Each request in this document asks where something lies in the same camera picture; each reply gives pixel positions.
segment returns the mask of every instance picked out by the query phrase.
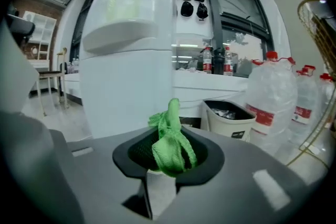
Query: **green rag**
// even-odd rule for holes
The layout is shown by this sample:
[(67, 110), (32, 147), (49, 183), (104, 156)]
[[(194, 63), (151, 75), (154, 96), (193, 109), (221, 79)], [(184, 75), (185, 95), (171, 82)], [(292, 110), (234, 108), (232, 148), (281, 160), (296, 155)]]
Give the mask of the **green rag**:
[(197, 158), (188, 139), (181, 133), (179, 115), (180, 103), (177, 98), (170, 100), (168, 110), (149, 118), (149, 126), (158, 126), (159, 140), (152, 145), (152, 151), (159, 170), (176, 177), (185, 172), (182, 148), (187, 153), (191, 167), (197, 165)]

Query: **floor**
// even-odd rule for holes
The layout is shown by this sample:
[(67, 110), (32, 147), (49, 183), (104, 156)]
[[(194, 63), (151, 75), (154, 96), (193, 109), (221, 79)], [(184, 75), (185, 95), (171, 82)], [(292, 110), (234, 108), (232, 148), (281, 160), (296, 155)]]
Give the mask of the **floor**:
[[(42, 94), (42, 102), (47, 116), (43, 116), (38, 97), (27, 99), (22, 112), (26, 116), (36, 118), (43, 122), (49, 129), (59, 130), (66, 141), (79, 141), (92, 138), (86, 116), (81, 105), (69, 102), (69, 108), (64, 109), (64, 104), (58, 102), (57, 93), (52, 94), (52, 100), (48, 93)], [(318, 156), (330, 165), (334, 156), (335, 139), (327, 132), (321, 137), (328, 145), (324, 152)], [(300, 151), (289, 144), (285, 144), (280, 151), (278, 159), (284, 164), (297, 156)], [(290, 165), (307, 185), (322, 178), (327, 173), (327, 168), (316, 158), (309, 154), (303, 154), (296, 162)], [(148, 187), (150, 203), (156, 219), (175, 197), (175, 179), (162, 173), (148, 172)]]

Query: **trash can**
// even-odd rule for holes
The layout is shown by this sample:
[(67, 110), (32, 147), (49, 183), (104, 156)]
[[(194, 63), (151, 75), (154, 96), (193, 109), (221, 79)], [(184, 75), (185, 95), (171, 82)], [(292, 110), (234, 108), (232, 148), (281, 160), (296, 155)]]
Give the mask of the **trash can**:
[[(223, 118), (213, 109), (235, 112), (235, 119)], [(249, 132), (255, 120), (256, 116), (253, 113), (231, 101), (205, 100), (202, 103), (202, 130), (248, 142)]]

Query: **gold wire basket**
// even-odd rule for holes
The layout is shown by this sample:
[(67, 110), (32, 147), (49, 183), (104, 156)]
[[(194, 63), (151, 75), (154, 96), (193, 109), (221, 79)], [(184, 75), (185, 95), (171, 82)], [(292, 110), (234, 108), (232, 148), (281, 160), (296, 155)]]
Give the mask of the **gold wire basket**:
[[(309, 5), (313, 2), (319, 2), (319, 1), (325, 1), (325, 0), (303, 0), (298, 6), (298, 16), (300, 21), (308, 31), (309, 35), (314, 40), (316, 46), (318, 47), (329, 74), (334, 79), (334, 81), (336, 81), (336, 44), (335, 44), (336, 34), (334, 33), (333, 30), (331, 30), (330, 26), (324, 20), (321, 20), (318, 16), (316, 16), (313, 13)], [(301, 150), (300, 154), (298, 154), (293, 160), (291, 160), (287, 164), (287, 166), (295, 162), (304, 153), (307, 153), (313, 156), (314, 158), (318, 159), (320, 162), (323, 163), (323, 165), (326, 168), (328, 168), (326, 163), (324, 163), (320, 158), (316, 157), (315, 155), (309, 153), (308, 149), (316, 141), (318, 136), (322, 133), (325, 125), (328, 122), (329, 117), (333, 115), (333, 112), (336, 109), (335, 89), (336, 87), (334, 88), (332, 98), (330, 99), (330, 102), (326, 110), (324, 111), (323, 116), (321, 117), (315, 128), (312, 130), (312, 132), (309, 134), (307, 139), (301, 144), (299, 149), (301, 150), (301, 147), (306, 141), (310, 141), (308, 146), (304, 147), (304, 149)]]

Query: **chair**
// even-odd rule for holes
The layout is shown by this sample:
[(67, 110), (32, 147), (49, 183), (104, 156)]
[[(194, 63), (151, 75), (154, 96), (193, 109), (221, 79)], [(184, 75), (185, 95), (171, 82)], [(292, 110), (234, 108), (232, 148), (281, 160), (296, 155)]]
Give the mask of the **chair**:
[[(43, 105), (42, 105), (42, 99), (41, 99), (41, 89), (40, 89), (40, 79), (50, 79), (50, 78), (61, 78), (63, 79), (63, 93), (64, 93), (64, 102), (65, 102), (65, 107), (69, 108), (68, 105), (68, 100), (67, 100), (67, 92), (66, 92), (66, 88), (65, 88), (65, 55), (67, 53), (67, 48), (63, 48), (62, 52), (59, 52), (57, 54), (57, 66), (58, 66), (58, 59), (59, 56), (63, 56), (63, 60), (62, 60), (62, 65), (61, 65), (61, 70), (60, 71), (39, 71), (39, 78), (36, 81), (36, 88), (37, 88), (37, 95), (38, 98), (40, 100), (40, 105), (41, 105), (41, 109), (42, 109), (42, 113), (44, 116), (46, 116), (46, 112), (44, 111)], [(57, 79), (57, 92), (58, 92), (58, 98), (59, 98), (59, 102), (61, 103), (61, 95), (60, 95), (60, 81)], [(50, 83), (48, 84), (48, 90), (49, 90), (49, 94), (51, 96), (51, 88), (50, 88)]]

